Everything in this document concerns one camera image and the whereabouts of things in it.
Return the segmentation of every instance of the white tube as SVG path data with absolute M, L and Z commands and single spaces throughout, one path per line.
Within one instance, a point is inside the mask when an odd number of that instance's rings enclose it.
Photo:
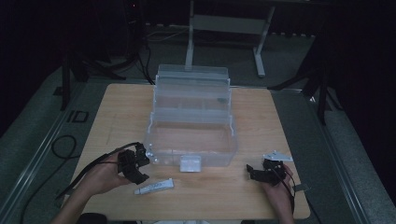
M 163 189 L 172 189 L 173 186 L 174 186 L 173 179 L 169 178 L 169 179 L 161 181 L 161 182 L 147 185 L 141 189 L 136 189 L 134 191 L 134 194 L 146 194 L 146 193 L 151 193 L 151 192 L 163 190 Z

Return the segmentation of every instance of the hand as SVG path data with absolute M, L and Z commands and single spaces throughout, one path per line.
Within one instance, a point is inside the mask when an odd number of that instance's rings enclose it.
M 289 175 L 286 175 L 283 181 L 290 190 L 290 180 L 293 172 L 287 165 L 284 164 L 284 167 Z M 293 214 L 291 211 L 289 190 L 287 190 L 282 183 L 278 183 L 275 186 L 272 186 L 269 183 L 261 184 L 270 204 L 275 209 L 276 215 L 278 216 L 280 223 L 294 223 Z
M 77 189 L 91 197 L 95 194 L 106 193 L 121 185 L 130 184 L 131 181 L 118 174 L 118 155 L 119 152 L 102 161 L 103 163 L 95 165 L 85 174 Z

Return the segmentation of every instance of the dark background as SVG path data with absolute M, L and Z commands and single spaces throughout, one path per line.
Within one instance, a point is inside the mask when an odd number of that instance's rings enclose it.
M 118 19 L 109 21 L 112 15 L 119 13 L 117 9 L 113 8 L 110 13 L 104 10 L 108 7 L 92 2 L 1 2 L 0 134 L 19 115 L 43 80 L 62 64 L 67 51 L 78 49 L 102 60 L 109 56 L 114 40 L 109 37 L 110 32 L 101 27 L 125 24 Z M 232 1 L 196 1 L 196 11 L 265 17 L 263 12 L 268 6 L 264 1 L 245 2 L 246 5 L 241 6 L 245 9 L 238 10 L 240 7 L 234 7 Z M 316 36 L 304 60 L 304 68 L 316 67 L 322 60 L 329 62 L 330 84 L 395 203 L 396 3 L 390 0 L 304 4 L 277 1 L 277 5 L 270 32 Z M 144 1 L 143 7 L 145 21 L 151 25 L 188 24 L 189 1 L 151 0 Z

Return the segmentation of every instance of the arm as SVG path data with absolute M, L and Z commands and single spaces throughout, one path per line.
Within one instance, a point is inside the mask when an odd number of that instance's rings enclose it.
M 117 162 L 118 153 L 104 161 Z M 85 174 L 51 223 L 76 223 L 91 196 L 106 193 L 121 185 L 130 184 L 131 182 L 128 179 L 118 175 L 117 169 L 117 164 L 114 163 L 103 163 L 94 166 Z
M 293 175 L 290 168 L 287 165 L 284 165 L 286 172 L 288 174 Z M 290 189 L 290 175 L 286 175 L 284 181 L 288 185 Z M 280 224 L 291 224 L 294 223 L 293 213 L 291 212 L 291 204 L 290 204 L 290 194 L 285 186 L 281 183 L 271 186 L 268 183 L 262 183 L 262 188 L 264 189 L 265 194 L 273 206 L 276 216 L 279 218 Z

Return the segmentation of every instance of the wooden table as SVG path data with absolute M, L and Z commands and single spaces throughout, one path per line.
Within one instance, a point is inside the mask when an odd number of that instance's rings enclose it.
M 143 142 L 152 108 L 149 85 L 111 84 L 99 107 L 74 177 L 100 155 L 131 142 Z M 246 164 L 261 169 L 262 154 L 290 149 L 268 90 L 233 88 L 233 115 L 239 150 L 228 167 L 203 167 L 201 173 L 181 173 L 178 166 L 140 168 L 150 178 L 91 198 L 84 212 L 112 220 L 205 220 L 275 218 L 258 182 L 248 178 Z M 300 183 L 293 162 L 287 165 Z M 144 195 L 134 190 L 173 178 L 175 187 Z M 309 217 L 302 191 L 295 199 L 295 218 Z

